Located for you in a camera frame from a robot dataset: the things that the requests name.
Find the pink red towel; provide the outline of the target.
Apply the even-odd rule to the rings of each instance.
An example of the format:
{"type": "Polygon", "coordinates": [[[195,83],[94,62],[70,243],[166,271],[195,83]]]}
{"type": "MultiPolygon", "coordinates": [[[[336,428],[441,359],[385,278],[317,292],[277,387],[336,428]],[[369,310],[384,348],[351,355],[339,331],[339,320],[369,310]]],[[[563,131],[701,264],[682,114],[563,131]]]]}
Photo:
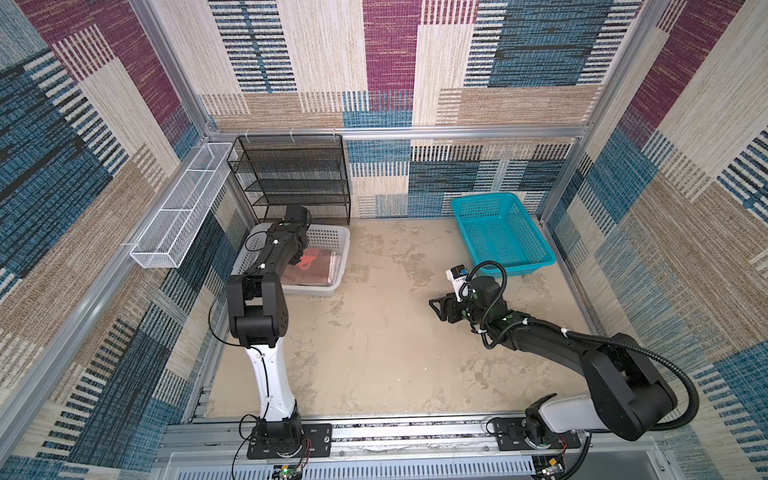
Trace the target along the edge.
{"type": "Polygon", "coordinates": [[[282,275],[284,285],[331,286],[339,269],[340,255],[329,249],[307,248],[296,265],[288,265],[282,275]]]}

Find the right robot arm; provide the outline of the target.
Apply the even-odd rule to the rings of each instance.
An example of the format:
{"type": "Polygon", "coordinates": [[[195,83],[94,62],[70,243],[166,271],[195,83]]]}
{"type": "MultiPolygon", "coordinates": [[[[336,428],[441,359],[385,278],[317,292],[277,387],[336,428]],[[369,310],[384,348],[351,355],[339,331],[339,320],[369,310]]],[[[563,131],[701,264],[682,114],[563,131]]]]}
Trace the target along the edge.
{"type": "Polygon", "coordinates": [[[454,290],[429,300],[429,307],[446,323],[469,323],[487,349],[497,347],[542,357],[581,376],[583,394],[550,394],[526,411],[535,435],[582,430],[612,433],[634,441],[648,431],[675,429],[668,419],[678,399],[658,368],[676,366],[637,344],[630,336],[582,334],[513,310],[494,278],[457,279],[454,290]]]}

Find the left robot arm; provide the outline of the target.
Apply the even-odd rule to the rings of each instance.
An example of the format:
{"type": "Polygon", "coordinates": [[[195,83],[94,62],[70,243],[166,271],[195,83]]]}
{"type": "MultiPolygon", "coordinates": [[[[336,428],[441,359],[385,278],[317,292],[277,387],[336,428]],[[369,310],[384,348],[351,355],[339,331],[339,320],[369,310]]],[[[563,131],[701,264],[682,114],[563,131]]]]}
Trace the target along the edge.
{"type": "Polygon", "coordinates": [[[289,312],[281,278],[296,265],[308,245],[308,210],[290,205],[271,224],[254,263],[235,275],[226,288],[230,334],[248,355],[260,398],[255,437],[283,453],[298,448],[301,418],[287,379],[283,338],[289,312]]]}

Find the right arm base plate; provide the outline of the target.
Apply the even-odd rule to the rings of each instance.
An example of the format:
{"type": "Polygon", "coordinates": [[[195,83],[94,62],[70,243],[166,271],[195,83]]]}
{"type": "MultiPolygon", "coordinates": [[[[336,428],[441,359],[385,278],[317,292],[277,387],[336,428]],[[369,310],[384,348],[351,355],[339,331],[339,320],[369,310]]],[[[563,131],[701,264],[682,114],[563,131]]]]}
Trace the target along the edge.
{"type": "Polygon", "coordinates": [[[543,423],[526,417],[492,417],[485,424],[500,451],[578,450],[582,442],[570,431],[553,433],[543,423]]]}

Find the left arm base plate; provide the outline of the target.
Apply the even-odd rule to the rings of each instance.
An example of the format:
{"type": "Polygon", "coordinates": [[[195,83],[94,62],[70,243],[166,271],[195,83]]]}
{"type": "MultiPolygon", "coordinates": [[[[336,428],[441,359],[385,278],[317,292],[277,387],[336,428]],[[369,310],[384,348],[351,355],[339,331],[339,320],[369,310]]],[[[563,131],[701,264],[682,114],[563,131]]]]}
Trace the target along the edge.
{"type": "Polygon", "coordinates": [[[296,427],[283,422],[261,423],[253,428],[246,456],[249,460],[311,459],[330,456],[333,426],[315,423],[296,427]]]}

